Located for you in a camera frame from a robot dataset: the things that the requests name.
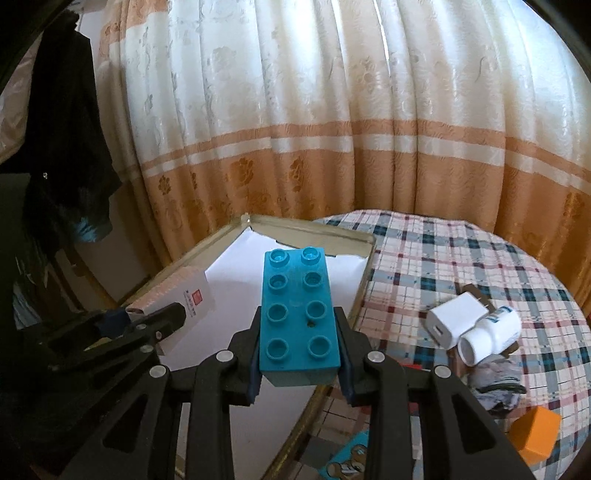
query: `red object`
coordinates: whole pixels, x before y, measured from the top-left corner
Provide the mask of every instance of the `red object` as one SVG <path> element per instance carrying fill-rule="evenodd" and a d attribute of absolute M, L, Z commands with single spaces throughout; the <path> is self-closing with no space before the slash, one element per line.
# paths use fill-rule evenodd
<path fill-rule="evenodd" d="M 201 296 L 201 290 L 194 291 L 191 295 L 193 297 L 193 303 L 195 306 L 199 305 L 203 301 L 203 297 Z"/>

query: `hanging clothes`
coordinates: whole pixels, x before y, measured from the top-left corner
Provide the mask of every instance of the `hanging clothes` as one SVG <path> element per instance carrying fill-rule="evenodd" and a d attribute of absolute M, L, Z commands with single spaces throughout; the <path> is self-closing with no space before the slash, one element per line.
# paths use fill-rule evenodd
<path fill-rule="evenodd" d="M 100 127 L 90 41 L 63 12 L 44 32 L 31 81 L 25 142 L 0 166 L 30 173 L 24 220 L 52 257 L 112 229 L 109 197 L 121 182 Z"/>

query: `lego stud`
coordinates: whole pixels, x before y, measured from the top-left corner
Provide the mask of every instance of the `lego stud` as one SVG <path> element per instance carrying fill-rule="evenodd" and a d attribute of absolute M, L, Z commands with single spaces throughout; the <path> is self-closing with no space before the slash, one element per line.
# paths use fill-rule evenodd
<path fill-rule="evenodd" d="M 306 305 L 306 316 L 312 323 L 322 320 L 326 315 L 326 305 L 320 300 L 312 300 Z"/>
<path fill-rule="evenodd" d="M 320 250 L 314 247 L 306 247 L 301 251 L 301 262 L 304 265 L 316 265 L 320 260 Z"/>
<path fill-rule="evenodd" d="M 274 362 L 282 362 L 287 358 L 290 346 L 283 338 L 273 338 L 267 343 L 267 357 Z"/>
<path fill-rule="evenodd" d="M 321 283 L 322 275 L 318 272 L 308 272 L 304 275 L 304 286 L 309 290 L 320 287 Z"/>
<path fill-rule="evenodd" d="M 272 267 L 278 268 L 287 265 L 290 260 L 290 255 L 286 250 L 281 248 L 274 249 L 269 255 L 269 263 Z"/>
<path fill-rule="evenodd" d="M 317 360 L 328 356 L 331 348 L 330 340 L 323 335 L 312 337 L 308 342 L 308 353 Z"/>
<path fill-rule="evenodd" d="M 282 273 L 279 273 L 277 275 L 273 275 L 269 279 L 269 289 L 273 293 L 282 292 L 283 290 L 285 290 L 286 286 L 287 286 L 287 277 Z"/>
<path fill-rule="evenodd" d="M 282 303 L 274 303 L 267 310 L 267 318 L 273 323 L 283 322 L 287 318 L 287 307 Z"/>

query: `curtain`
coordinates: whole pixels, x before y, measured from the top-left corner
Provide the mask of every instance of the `curtain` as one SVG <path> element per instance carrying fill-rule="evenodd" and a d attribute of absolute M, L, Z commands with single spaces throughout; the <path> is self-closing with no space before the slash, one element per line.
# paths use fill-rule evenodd
<path fill-rule="evenodd" d="M 396 210 L 514 242 L 590 312 L 591 84 L 522 0 L 108 11 L 103 127 L 163 263 L 243 212 Z"/>

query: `orange cube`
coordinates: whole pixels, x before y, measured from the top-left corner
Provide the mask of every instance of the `orange cube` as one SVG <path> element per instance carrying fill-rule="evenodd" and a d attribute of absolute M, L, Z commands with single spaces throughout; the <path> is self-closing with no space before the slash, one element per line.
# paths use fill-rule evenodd
<path fill-rule="evenodd" d="M 558 439 L 562 417 L 544 407 L 534 407 L 513 422 L 507 436 L 525 463 L 546 460 Z"/>

